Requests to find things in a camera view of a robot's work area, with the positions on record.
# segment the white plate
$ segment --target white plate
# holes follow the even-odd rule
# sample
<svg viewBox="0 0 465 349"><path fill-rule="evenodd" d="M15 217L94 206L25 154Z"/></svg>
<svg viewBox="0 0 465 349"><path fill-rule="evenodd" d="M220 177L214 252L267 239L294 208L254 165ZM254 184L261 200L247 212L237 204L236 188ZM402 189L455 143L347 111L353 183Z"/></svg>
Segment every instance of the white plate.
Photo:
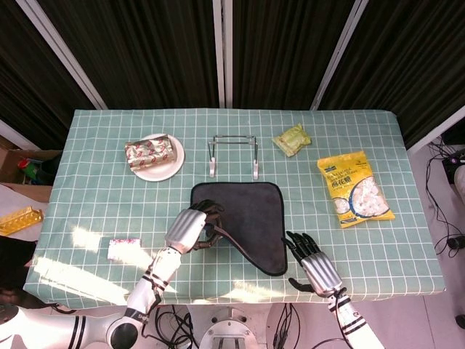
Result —
<svg viewBox="0 0 465 349"><path fill-rule="evenodd" d="M143 140L149 140L152 138L157 138L163 136L164 133L156 133L154 135L148 135L147 137L142 138ZM176 172L182 166L184 162L184 148L180 141L177 138L174 138L171 135L168 135L171 145L173 146L173 151L177 155L176 161L169 162L167 164L162 164L159 166L146 167L144 169L138 169L134 171L134 174L143 180L148 180L150 182L160 182L161 180L167 180L170 177L173 177Z"/></svg>

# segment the robotic arm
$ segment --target robotic arm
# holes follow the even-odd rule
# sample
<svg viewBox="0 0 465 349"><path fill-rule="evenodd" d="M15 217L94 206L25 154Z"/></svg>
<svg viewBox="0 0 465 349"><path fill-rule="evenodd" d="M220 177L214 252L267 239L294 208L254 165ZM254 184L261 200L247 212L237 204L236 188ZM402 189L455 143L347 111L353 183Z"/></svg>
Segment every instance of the robotic arm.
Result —
<svg viewBox="0 0 465 349"><path fill-rule="evenodd" d="M331 264L328 256L320 250L315 241L306 233L302 235L287 232L291 241L283 239L292 255L303 267L310 284L302 285L290 278L292 286L301 292L315 292L327 298L329 311L335 315L341 333L347 344L353 349L383 349L373 330L363 316L355 310L350 302L347 290L342 286L341 276Z"/></svg>
<svg viewBox="0 0 465 349"><path fill-rule="evenodd" d="M131 348L150 311L160 303L165 287L181 264L181 256L195 247L212 204L203 202L179 213L166 234L166 247L129 295L124 313L103 318L47 316L14 305L0 305L0 348L9 348L16 334L27 348L79 349L93 342L106 342L114 349Z"/></svg>

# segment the white grid pattern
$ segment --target white grid pattern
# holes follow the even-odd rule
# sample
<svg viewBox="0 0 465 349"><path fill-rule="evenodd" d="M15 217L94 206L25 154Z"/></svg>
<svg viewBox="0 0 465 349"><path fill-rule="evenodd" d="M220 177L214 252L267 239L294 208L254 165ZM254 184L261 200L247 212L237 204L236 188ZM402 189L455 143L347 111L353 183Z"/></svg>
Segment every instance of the white grid pattern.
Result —
<svg viewBox="0 0 465 349"><path fill-rule="evenodd" d="M286 158L271 138L299 122L312 144ZM170 180L145 182L129 170L124 143L161 132L181 141L185 163ZM208 176L207 142L214 135L257 136L259 181L280 187L286 229L307 231L317 240L354 300L444 289L394 114L225 109L76 111L25 289L70 308L124 302L123 297L115 300L112 287L129 293L145 267L108 261L110 238L140 238L151 255L164 245L166 229L177 213L189 206L194 185L251 182L252 152L247 146L219 146L217 176ZM342 230L316 161L362 149L396 219ZM99 248L76 245L76 226L98 236ZM63 272L44 270L44 260ZM306 281L291 255L288 272L281 277L266 276L224 239L212 249L184 256L182 262L170 283L176 292L165 292L164 302L320 302L287 282L289 277ZM69 268L82 275L77 284L66 277ZM113 293L102 293L102 285Z"/></svg>

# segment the cardboard box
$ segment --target cardboard box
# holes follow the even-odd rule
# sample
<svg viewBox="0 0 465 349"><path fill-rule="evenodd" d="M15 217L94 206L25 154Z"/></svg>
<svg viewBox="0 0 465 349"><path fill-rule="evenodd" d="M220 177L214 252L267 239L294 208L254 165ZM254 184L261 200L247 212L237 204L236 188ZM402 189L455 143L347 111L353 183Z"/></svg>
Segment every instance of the cardboard box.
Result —
<svg viewBox="0 0 465 349"><path fill-rule="evenodd" d="M17 164L22 159L50 160L61 152L62 151L7 151L3 163L0 166L0 184L33 200L49 202L52 186L23 184L25 175L17 168Z"/></svg>

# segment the yellow package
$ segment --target yellow package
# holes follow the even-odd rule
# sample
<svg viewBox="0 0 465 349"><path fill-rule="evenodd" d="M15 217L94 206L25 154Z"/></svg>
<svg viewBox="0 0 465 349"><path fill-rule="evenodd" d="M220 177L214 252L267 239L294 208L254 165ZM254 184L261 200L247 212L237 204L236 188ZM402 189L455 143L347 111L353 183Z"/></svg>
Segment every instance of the yellow package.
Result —
<svg viewBox="0 0 465 349"><path fill-rule="evenodd" d="M395 218L376 184L365 152L318 160L343 228L366 220Z"/></svg>

